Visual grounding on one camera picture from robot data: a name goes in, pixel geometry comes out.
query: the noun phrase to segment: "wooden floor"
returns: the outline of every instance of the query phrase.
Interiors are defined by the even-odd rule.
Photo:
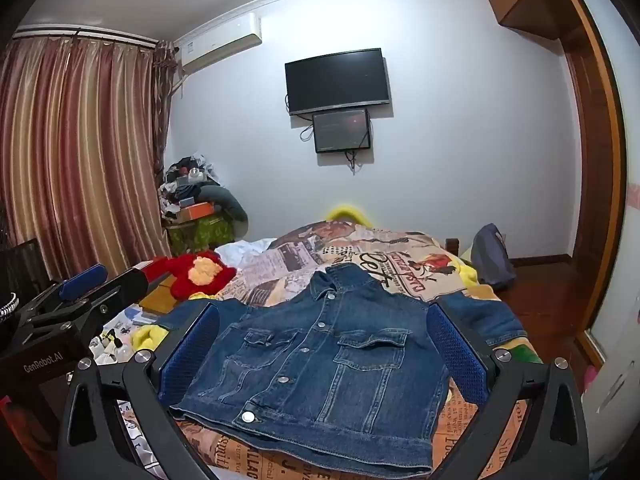
[[[578,274],[568,263],[517,267],[516,273],[515,284],[498,296],[518,316],[545,363],[559,356],[569,361],[582,391],[588,361],[574,342],[584,305]]]

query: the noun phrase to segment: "wall-mounted tv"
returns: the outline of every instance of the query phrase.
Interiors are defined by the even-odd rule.
[[[348,152],[371,147],[366,108],[317,113],[313,122],[316,153]]]
[[[389,102],[379,48],[310,57],[284,70],[290,115]]]

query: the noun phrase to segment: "pink object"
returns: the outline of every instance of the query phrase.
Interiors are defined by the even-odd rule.
[[[629,207],[640,209],[640,184],[630,182],[626,186],[626,204]]]
[[[589,385],[591,383],[593,383],[593,380],[596,378],[597,374],[598,374],[598,371],[596,370],[595,366],[593,366],[593,365],[587,366],[587,371],[585,371],[585,373],[584,373],[584,389],[585,389],[585,391],[589,387]]]

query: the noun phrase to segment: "air conditioner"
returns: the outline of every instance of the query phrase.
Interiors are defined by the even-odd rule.
[[[249,12],[181,44],[182,66],[191,74],[261,43],[260,18]]]

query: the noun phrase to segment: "denim jacket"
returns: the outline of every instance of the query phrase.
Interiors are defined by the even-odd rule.
[[[449,298],[490,345],[526,335],[500,301]],[[316,272],[303,292],[269,308],[211,303],[220,334],[172,408],[328,469],[380,478],[431,470],[449,376],[426,331],[427,303],[389,294],[354,264]]]

